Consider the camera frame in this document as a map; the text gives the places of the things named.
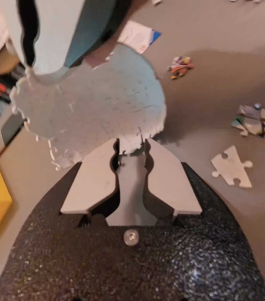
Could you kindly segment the orange printed loose puzzle piece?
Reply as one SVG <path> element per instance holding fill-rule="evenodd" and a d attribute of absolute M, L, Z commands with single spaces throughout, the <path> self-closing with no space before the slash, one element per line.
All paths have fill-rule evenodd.
<path fill-rule="evenodd" d="M 170 66 L 167 67 L 167 70 L 170 72 L 172 80 L 175 80 L 179 77 L 183 77 L 188 70 L 194 68 L 192 64 L 192 59 L 190 57 L 178 56 L 174 57 Z"/>

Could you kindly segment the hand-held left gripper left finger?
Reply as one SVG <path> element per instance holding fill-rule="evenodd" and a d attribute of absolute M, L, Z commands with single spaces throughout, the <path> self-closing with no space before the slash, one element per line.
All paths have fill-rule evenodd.
<path fill-rule="evenodd" d="M 120 141 L 113 138 L 89 153 L 82 161 L 60 209 L 62 214 L 91 215 L 119 190 L 118 164 Z"/>

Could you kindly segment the partly built puzzle ball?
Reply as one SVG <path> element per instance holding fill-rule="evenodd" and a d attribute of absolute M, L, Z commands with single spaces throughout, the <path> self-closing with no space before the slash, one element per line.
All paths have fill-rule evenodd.
<path fill-rule="evenodd" d="M 37 141 L 48 142 L 57 171 L 113 138 L 120 141 L 120 154 L 130 154 L 164 130 L 166 101 L 157 73 L 123 44 L 102 65 L 83 62 L 59 80 L 25 73 L 10 93 L 13 112 L 26 119 Z"/>

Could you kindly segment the wooden instruction board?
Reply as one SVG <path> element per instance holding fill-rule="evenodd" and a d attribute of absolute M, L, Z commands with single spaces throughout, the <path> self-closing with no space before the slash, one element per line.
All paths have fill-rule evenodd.
<path fill-rule="evenodd" d="M 16 52 L 13 49 L 7 48 L 7 42 L 10 42 L 9 36 L 4 47 L 0 51 L 0 75 L 11 72 L 19 63 Z"/>

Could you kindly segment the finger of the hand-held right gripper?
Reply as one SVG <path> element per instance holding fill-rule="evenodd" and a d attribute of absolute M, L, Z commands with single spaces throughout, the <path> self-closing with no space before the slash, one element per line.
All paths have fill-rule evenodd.
<path fill-rule="evenodd" d="M 7 29 L 25 68 L 30 68 L 30 1 L 0 0 Z"/>
<path fill-rule="evenodd" d="M 33 71 L 47 76 L 64 67 L 85 0 L 36 0 L 39 30 Z"/>

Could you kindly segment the person's right hand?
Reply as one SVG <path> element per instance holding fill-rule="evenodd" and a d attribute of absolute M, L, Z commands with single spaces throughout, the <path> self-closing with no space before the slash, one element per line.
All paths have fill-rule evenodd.
<path fill-rule="evenodd" d="M 136 6 L 132 6 L 130 10 L 127 12 L 127 14 L 125 15 L 119 27 L 112 34 L 112 36 L 106 42 L 104 42 L 99 48 L 92 51 L 90 54 L 88 54 L 85 57 L 84 61 L 86 61 L 86 63 L 88 63 L 92 68 L 96 68 L 97 66 L 108 61 L 107 58 L 113 52 L 116 44 L 118 43 L 118 39 L 121 32 L 123 31 L 123 28 L 127 24 L 130 17 L 134 14 L 136 9 L 137 9 Z"/>

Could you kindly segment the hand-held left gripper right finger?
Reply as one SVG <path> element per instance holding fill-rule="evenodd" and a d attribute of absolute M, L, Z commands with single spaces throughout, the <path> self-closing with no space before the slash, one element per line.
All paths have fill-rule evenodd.
<path fill-rule="evenodd" d="M 178 215 L 202 213 L 181 161 L 152 138 L 145 140 L 145 169 L 142 199 L 154 217 L 175 220 Z"/>

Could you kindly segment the white folded instruction leaflet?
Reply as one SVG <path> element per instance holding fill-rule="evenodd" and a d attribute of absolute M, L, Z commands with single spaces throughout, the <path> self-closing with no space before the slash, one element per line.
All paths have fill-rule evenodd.
<path fill-rule="evenodd" d="M 138 54 L 143 54 L 150 45 L 152 45 L 159 37 L 160 32 L 142 25 L 138 22 L 129 20 L 124 26 L 119 38 L 118 43 L 122 43 Z"/>

